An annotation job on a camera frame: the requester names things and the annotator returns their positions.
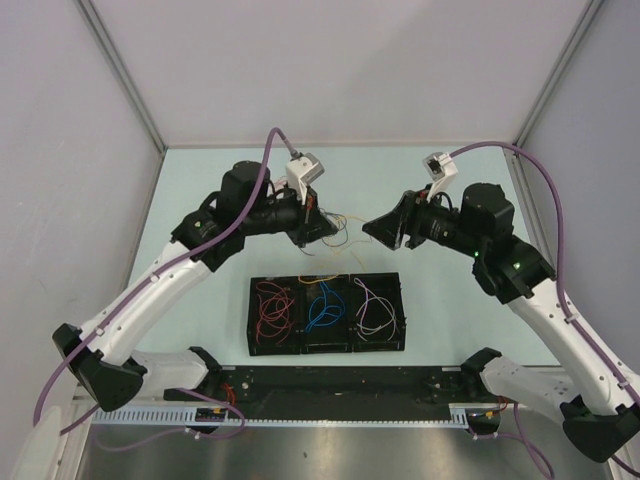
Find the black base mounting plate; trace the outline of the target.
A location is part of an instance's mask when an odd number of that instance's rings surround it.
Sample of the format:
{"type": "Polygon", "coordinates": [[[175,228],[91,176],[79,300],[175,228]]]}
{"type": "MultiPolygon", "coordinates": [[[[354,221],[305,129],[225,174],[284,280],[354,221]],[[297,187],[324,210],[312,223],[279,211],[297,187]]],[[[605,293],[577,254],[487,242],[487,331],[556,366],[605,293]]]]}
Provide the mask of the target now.
{"type": "Polygon", "coordinates": [[[504,406],[459,368],[436,366],[218,367],[193,391],[230,400],[249,420],[445,420],[451,404],[504,406]]]}

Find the black three-compartment tray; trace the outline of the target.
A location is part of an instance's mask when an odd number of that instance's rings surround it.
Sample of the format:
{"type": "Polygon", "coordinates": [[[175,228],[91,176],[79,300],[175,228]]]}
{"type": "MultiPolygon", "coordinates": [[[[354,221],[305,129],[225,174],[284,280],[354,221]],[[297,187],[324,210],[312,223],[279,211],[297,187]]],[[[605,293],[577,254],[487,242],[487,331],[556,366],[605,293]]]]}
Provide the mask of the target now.
{"type": "Polygon", "coordinates": [[[251,356],[403,351],[406,330],[396,272],[250,280],[251,356]]]}

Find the aluminium corner post left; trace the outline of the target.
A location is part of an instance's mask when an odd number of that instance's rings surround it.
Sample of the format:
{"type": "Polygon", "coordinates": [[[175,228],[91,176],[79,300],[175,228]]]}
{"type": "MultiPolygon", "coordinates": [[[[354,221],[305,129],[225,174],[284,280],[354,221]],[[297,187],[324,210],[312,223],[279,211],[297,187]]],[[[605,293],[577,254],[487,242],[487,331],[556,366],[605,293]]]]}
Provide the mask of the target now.
{"type": "Polygon", "coordinates": [[[147,137],[154,145],[155,150],[163,157],[168,149],[166,142],[98,8],[90,0],[74,0],[73,4],[94,38],[99,51],[147,137]]]}

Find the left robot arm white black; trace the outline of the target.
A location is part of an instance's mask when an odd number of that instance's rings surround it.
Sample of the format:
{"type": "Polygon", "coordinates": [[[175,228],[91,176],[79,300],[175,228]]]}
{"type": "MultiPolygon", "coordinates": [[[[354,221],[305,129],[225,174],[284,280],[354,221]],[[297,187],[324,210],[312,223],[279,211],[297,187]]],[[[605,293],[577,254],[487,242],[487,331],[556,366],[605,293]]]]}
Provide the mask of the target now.
{"type": "Polygon", "coordinates": [[[136,285],[83,325],[63,324],[54,332],[69,370],[101,410],[115,411],[138,395],[179,400],[190,391],[207,400],[219,392],[221,367],[204,348],[148,354],[136,347],[174,303],[239,253],[247,237],[285,233],[304,247],[336,233],[311,187],[323,172],[311,154],[300,155],[287,163],[285,185],[270,193],[268,168],[236,163],[220,189],[173,230],[136,285]]]}

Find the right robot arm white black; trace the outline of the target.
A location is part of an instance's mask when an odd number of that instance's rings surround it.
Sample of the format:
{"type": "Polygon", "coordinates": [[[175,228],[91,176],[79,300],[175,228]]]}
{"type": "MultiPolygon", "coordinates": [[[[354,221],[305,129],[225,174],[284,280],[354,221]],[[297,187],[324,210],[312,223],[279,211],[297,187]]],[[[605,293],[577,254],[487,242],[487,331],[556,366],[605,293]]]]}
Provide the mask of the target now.
{"type": "Polygon", "coordinates": [[[463,393],[473,401],[491,394],[524,404],[562,427],[587,458],[610,460],[639,432],[639,402],[629,387],[638,375],[605,348],[580,314],[566,314],[558,276],[531,244],[513,233],[514,205],[496,184],[475,183],[460,208],[448,208],[429,189],[406,191],[387,214],[363,231],[391,250],[427,240],[473,260],[481,289],[519,316],[559,361],[568,378],[555,380],[484,348],[462,365],[463,393]]]}

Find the aluminium corner post right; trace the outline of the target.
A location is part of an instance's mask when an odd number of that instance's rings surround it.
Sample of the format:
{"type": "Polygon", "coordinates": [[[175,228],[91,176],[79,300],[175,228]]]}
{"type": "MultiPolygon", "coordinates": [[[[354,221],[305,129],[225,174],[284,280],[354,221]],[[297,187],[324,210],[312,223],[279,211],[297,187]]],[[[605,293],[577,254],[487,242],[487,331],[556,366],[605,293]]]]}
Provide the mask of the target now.
{"type": "Polygon", "coordinates": [[[600,12],[604,8],[605,0],[589,0],[581,11],[578,20],[572,28],[568,39],[556,58],[549,75],[535,98],[535,101],[525,117],[512,143],[523,147],[531,132],[539,123],[545,109],[566,76],[574,58],[581,49],[592,27],[596,23],[600,12]]]}

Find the aluminium corner post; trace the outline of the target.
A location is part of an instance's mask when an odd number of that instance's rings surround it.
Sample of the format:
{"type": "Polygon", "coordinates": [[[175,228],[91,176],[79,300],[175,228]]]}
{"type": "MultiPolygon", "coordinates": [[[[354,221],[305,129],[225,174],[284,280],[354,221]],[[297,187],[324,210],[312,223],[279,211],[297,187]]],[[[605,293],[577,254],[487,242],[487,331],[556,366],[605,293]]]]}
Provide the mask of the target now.
{"type": "Polygon", "coordinates": [[[90,0],[74,0],[73,4],[94,38],[99,51],[147,137],[154,145],[155,150],[163,157],[168,149],[166,142],[98,8],[90,0]]]}
{"type": "Polygon", "coordinates": [[[556,58],[549,75],[535,98],[535,101],[525,117],[512,143],[523,147],[531,132],[539,123],[545,109],[566,76],[574,58],[581,49],[592,27],[596,23],[600,12],[604,8],[605,0],[589,0],[581,11],[578,20],[572,28],[568,39],[556,58]]]}

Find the aluminium side rail right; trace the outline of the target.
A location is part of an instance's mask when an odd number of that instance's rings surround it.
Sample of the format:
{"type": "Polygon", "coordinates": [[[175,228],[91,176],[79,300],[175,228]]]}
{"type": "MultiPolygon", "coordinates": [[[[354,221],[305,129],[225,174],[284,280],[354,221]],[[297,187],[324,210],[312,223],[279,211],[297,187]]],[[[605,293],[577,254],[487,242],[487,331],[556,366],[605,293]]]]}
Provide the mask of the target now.
{"type": "MultiPolygon", "coordinates": [[[[502,152],[514,185],[521,215],[528,233],[529,243],[538,250],[549,265],[555,268],[555,255],[550,249],[538,209],[530,190],[529,182],[526,178],[523,162],[515,152],[507,148],[503,148],[502,152]]],[[[529,317],[522,317],[522,321],[525,322],[542,341],[554,357],[558,369],[565,369],[566,365],[563,363],[563,358],[557,356],[559,351],[555,349],[556,345],[549,343],[548,338],[545,337],[545,333],[541,330],[542,324],[538,321],[531,322],[529,317]]]]}

